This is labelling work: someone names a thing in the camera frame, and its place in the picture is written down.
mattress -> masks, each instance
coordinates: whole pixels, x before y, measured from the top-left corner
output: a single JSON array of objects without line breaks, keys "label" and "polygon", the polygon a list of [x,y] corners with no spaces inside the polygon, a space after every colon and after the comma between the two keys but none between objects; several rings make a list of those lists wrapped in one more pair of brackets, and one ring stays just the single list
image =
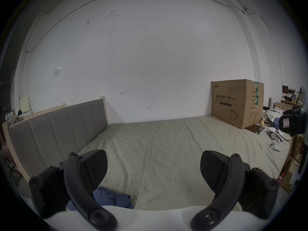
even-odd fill
[{"label": "mattress", "polygon": [[105,150],[108,171],[100,185],[131,195],[135,209],[208,206],[214,192],[200,172],[206,150],[227,156],[238,153],[251,168],[278,178],[290,143],[280,142],[281,152],[272,150],[266,130],[257,135],[213,116],[111,124],[78,154]]}]

sticker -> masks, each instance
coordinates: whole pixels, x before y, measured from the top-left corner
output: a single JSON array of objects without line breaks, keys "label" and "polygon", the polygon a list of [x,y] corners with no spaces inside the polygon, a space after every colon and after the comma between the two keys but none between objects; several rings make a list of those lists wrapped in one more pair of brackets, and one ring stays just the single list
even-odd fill
[{"label": "sticker", "polygon": [[256,106],[258,108],[259,107],[259,86],[257,82],[255,82],[255,86],[256,86]]},{"label": "sticker", "polygon": [[290,127],[289,118],[283,119],[282,121],[283,121],[283,127],[284,127],[284,128],[289,128],[289,127]]}]

cardboard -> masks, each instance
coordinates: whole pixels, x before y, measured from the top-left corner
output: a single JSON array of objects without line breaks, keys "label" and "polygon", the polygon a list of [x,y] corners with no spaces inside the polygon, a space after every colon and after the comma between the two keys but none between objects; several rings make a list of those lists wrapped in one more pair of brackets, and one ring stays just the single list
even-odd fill
[{"label": "cardboard", "polygon": [[286,110],[291,110],[293,106],[286,103],[275,102],[274,107],[286,111]]},{"label": "cardboard", "polygon": [[212,115],[237,128],[259,123],[263,104],[262,83],[247,79],[212,82]]},{"label": "cardboard", "polygon": [[293,137],[293,149],[292,149],[292,159],[297,161],[299,164],[301,163],[302,155],[298,154],[297,147],[303,140],[303,135],[298,134]]},{"label": "cardboard", "polygon": [[287,158],[286,158],[285,163],[283,164],[283,167],[282,167],[282,169],[280,171],[279,176],[281,176],[285,172],[286,168],[290,165],[290,161],[291,161],[291,156],[288,155]]},{"label": "cardboard", "polygon": [[295,189],[295,186],[290,185],[289,182],[293,172],[298,170],[298,167],[299,167],[298,163],[294,159],[291,159],[289,166],[286,168],[284,172],[285,175],[283,176],[280,185],[284,190],[286,190],[287,193],[291,193]]}]

paper note on wall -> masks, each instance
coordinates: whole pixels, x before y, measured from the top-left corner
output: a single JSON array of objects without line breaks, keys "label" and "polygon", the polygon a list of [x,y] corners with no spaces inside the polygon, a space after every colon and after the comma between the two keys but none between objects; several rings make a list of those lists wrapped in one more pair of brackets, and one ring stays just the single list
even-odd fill
[{"label": "paper note on wall", "polygon": [[28,112],[30,110],[29,108],[29,98],[28,97],[24,97],[20,99],[20,110],[22,113],[24,112]]}]

gray headboard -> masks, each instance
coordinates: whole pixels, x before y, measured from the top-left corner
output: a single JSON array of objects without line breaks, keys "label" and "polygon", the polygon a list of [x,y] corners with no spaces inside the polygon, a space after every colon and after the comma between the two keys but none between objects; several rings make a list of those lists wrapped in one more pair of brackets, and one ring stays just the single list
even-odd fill
[{"label": "gray headboard", "polygon": [[104,99],[44,113],[8,128],[16,154],[29,177],[58,166],[107,127]]}]

